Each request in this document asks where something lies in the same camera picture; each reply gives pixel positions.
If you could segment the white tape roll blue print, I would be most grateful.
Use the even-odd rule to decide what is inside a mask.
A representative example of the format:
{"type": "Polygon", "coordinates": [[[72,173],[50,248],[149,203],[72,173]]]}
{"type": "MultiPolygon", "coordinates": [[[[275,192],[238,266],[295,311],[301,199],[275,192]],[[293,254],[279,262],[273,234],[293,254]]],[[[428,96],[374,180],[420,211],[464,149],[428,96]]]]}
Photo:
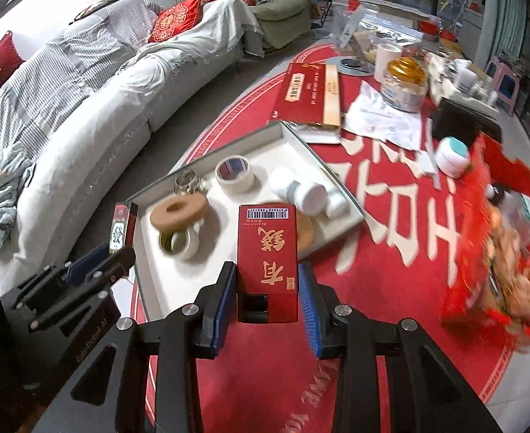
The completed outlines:
{"type": "Polygon", "coordinates": [[[243,156],[225,157],[215,166],[214,174],[219,186],[227,194],[245,193],[254,181],[252,166],[243,156]]]}

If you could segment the white crumpled paper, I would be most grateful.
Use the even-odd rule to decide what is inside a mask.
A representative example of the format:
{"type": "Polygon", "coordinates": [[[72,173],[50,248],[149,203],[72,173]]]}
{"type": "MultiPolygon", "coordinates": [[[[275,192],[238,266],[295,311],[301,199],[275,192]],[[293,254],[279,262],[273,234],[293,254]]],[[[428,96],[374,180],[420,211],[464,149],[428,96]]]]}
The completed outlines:
{"type": "Polygon", "coordinates": [[[419,113],[403,113],[382,99],[382,95],[363,81],[360,92],[345,113],[342,128],[352,134],[400,146],[404,150],[420,150],[422,117],[419,113]]]}

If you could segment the black box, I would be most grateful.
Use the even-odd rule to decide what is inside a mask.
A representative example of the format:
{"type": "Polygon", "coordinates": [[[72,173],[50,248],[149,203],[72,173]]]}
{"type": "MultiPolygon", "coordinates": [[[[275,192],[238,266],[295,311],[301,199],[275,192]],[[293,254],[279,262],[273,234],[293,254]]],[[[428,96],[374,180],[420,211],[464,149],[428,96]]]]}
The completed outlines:
{"type": "Polygon", "coordinates": [[[497,143],[502,143],[501,127],[492,117],[446,98],[441,99],[431,119],[433,139],[438,141],[453,137],[466,146],[471,146],[477,136],[483,133],[497,143]]]}

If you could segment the grey covered sofa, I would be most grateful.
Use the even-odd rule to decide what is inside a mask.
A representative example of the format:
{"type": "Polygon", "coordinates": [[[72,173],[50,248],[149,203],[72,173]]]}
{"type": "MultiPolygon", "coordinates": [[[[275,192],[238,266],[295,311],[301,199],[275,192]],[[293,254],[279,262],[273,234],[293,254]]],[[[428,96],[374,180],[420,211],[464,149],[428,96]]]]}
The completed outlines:
{"type": "Polygon", "coordinates": [[[149,43],[159,9],[120,0],[49,40],[0,88],[0,150],[21,142],[35,163],[0,250],[0,293],[65,259],[100,201],[151,133],[246,52],[262,32],[242,0],[149,43]]]}

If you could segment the steel hose clamp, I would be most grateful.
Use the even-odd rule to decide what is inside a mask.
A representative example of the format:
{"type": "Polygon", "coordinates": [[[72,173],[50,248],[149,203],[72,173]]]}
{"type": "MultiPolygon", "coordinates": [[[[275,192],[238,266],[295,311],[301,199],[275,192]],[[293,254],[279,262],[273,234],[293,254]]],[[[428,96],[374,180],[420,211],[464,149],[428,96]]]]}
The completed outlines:
{"type": "Polygon", "coordinates": [[[176,194],[193,194],[202,190],[199,175],[192,169],[181,170],[174,180],[173,192],[176,194]]]}

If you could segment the narrow red lighter box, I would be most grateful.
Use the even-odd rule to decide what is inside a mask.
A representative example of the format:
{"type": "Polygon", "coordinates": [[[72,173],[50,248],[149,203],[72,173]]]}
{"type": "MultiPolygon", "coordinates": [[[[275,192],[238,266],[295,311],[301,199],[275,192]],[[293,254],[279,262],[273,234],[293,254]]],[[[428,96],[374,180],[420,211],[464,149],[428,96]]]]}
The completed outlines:
{"type": "Polygon", "coordinates": [[[134,202],[115,204],[108,243],[110,254],[120,251],[122,247],[133,246],[137,215],[138,206],[134,202]]]}

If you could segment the pink plastic stool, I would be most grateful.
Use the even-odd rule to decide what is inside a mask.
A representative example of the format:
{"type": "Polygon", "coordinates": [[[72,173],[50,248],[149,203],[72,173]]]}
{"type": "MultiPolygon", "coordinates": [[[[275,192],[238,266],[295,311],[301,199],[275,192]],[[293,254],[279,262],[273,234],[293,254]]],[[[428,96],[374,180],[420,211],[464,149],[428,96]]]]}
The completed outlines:
{"type": "Polygon", "coordinates": [[[491,86],[497,92],[498,100],[508,108],[508,115],[512,116],[520,92],[521,76],[496,56],[487,63],[485,73],[491,78],[491,86]]]}

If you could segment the white cream jar teal lid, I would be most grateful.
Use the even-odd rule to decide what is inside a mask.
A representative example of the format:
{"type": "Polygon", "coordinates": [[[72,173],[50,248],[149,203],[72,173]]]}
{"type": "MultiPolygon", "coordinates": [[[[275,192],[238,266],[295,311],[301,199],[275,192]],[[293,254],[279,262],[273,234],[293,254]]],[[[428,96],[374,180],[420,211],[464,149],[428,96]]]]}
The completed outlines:
{"type": "Polygon", "coordinates": [[[438,143],[434,159],[437,168],[451,179],[459,179],[471,162],[467,146],[455,137],[445,137],[438,143]]]}

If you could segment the white bottle yellow label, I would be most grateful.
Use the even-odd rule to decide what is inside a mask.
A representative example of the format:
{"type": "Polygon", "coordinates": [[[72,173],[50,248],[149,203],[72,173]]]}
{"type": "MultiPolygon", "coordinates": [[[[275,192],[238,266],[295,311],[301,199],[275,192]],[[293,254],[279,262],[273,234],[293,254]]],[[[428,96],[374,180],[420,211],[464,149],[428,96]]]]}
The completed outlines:
{"type": "Polygon", "coordinates": [[[325,214],[329,219],[334,220],[349,210],[348,200],[338,188],[327,190],[327,194],[325,214]]]}

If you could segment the red cigarette box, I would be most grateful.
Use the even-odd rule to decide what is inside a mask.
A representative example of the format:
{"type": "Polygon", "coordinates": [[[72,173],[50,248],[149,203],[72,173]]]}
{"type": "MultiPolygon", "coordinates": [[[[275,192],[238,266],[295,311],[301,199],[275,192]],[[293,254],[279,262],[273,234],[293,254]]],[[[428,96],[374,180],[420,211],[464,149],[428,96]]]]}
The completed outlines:
{"type": "Polygon", "coordinates": [[[246,324],[298,321],[296,210],[289,204],[239,209],[238,320],[246,324]]]}

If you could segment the white pill bottle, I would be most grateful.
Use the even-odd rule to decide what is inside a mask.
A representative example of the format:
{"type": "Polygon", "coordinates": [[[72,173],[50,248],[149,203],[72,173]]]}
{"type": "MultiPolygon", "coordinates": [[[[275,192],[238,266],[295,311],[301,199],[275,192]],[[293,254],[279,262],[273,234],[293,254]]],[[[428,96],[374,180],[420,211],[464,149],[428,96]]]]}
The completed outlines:
{"type": "Polygon", "coordinates": [[[273,191],[281,200],[293,204],[307,216],[319,215],[328,204],[328,192],[325,187],[313,182],[278,182],[273,186],[273,191]]]}

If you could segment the yellow-core tape roll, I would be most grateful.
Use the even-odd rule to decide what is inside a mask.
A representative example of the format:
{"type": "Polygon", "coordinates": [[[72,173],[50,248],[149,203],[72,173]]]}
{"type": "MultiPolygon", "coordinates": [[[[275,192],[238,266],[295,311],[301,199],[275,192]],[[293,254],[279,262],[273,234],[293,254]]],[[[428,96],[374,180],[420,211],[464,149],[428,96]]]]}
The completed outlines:
{"type": "Polygon", "coordinates": [[[170,233],[160,233],[158,243],[165,255],[186,261],[199,251],[199,234],[194,226],[190,226],[170,233]]]}

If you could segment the red embroidered cushion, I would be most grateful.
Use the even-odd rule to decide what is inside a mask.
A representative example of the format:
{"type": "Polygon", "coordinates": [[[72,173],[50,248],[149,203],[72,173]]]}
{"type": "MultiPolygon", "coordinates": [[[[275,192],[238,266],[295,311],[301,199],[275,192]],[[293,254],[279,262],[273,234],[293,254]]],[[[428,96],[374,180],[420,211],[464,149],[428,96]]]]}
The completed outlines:
{"type": "Polygon", "coordinates": [[[204,0],[185,0],[163,10],[151,29],[149,43],[159,43],[195,27],[202,19],[204,0]]]}

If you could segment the gold lid glass jar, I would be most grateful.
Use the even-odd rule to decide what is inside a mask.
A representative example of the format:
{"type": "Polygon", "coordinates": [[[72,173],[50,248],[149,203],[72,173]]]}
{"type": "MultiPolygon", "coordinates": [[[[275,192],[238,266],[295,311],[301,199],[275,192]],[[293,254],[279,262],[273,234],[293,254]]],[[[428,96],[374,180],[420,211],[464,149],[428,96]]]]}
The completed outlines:
{"type": "Polygon", "coordinates": [[[427,91],[426,72],[411,57],[390,61],[383,72],[383,100],[404,113],[419,113],[427,91]]]}

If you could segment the flat red gift box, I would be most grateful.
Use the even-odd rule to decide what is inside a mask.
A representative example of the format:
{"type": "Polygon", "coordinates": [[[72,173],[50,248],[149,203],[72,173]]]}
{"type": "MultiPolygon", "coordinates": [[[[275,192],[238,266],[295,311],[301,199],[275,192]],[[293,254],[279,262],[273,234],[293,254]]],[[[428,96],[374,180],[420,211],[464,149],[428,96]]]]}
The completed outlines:
{"type": "Polygon", "coordinates": [[[342,126],[338,68],[319,63],[290,63],[271,120],[338,130],[342,126]]]}

